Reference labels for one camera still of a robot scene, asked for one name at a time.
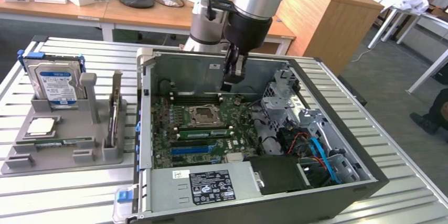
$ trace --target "hard drive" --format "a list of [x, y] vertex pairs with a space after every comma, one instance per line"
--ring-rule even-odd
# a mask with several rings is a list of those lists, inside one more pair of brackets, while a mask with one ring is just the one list
[[35, 99], [47, 99], [54, 109], [77, 108], [78, 100], [87, 98], [81, 84], [83, 56], [25, 56], [23, 62], [35, 89]]

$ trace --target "wooden cabinet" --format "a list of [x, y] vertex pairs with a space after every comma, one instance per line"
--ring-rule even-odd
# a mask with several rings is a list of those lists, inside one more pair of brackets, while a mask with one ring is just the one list
[[277, 15], [297, 36], [287, 54], [321, 58], [339, 75], [382, 9], [374, 0], [283, 0]]

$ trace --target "green circuit board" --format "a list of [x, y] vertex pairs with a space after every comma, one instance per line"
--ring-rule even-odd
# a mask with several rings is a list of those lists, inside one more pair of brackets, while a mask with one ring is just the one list
[[[257, 156], [258, 134], [247, 119], [249, 103], [235, 104], [237, 96], [223, 97], [221, 105], [174, 105], [169, 98], [157, 97], [153, 104], [154, 118], [154, 165], [157, 169], [190, 165], [221, 164], [229, 153], [242, 152], [245, 157]], [[202, 117], [195, 120], [193, 114], [205, 113], [214, 122], [202, 125]], [[190, 143], [205, 143], [190, 146]], [[174, 144], [183, 148], [207, 148], [207, 153], [173, 154]]]

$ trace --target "power supply label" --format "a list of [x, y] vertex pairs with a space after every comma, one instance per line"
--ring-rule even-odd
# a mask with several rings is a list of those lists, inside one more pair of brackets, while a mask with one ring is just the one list
[[41, 79], [49, 100], [59, 105], [77, 103], [77, 92], [70, 84], [73, 74], [69, 72], [41, 72]]
[[229, 170], [191, 173], [190, 184], [195, 205], [237, 199]]

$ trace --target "warning label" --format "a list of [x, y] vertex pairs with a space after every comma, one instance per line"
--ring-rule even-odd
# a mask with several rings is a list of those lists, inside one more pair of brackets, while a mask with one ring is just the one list
[[191, 173], [190, 184], [195, 205], [237, 199], [229, 170]]

